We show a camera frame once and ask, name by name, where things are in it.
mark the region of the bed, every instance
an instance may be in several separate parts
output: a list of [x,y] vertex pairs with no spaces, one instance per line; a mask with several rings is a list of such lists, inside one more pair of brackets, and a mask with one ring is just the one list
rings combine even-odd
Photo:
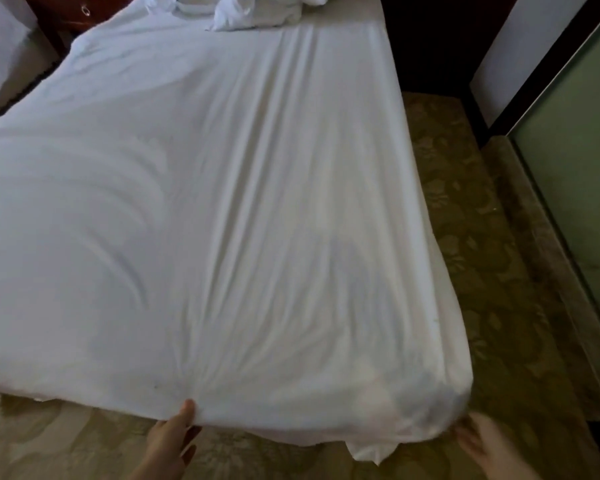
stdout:
[[436,436],[471,362],[380,0],[206,23],[135,0],[0,118],[0,392],[193,396],[376,461]]

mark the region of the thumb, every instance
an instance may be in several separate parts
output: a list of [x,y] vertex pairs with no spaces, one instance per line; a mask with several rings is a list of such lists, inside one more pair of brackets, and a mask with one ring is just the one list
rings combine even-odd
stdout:
[[169,422],[174,422],[178,426],[183,428],[188,428],[193,424],[193,419],[196,416],[196,404],[192,399],[187,399],[182,406],[180,407],[180,411],[176,416],[171,418]]

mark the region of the white bedding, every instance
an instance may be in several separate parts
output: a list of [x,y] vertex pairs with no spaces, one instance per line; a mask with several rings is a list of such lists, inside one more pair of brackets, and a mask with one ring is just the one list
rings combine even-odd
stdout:
[[208,32],[136,0],[0,118],[0,391],[379,461],[472,370],[379,0]]

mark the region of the white bedsheet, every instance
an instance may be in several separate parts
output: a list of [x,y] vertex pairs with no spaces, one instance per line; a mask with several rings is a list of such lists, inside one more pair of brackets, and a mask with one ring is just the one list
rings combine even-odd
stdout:
[[0,391],[375,461],[439,434],[472,370],[379,0],[143,4],[0,118]]

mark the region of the wooden nightstand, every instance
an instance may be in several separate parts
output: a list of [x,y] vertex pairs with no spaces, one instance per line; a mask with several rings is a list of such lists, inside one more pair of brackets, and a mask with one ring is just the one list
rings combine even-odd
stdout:
[[38,17],[40,30],[60,55],[67,48],[58,32],[81,33],[110,19],[131,0],[26,0]]

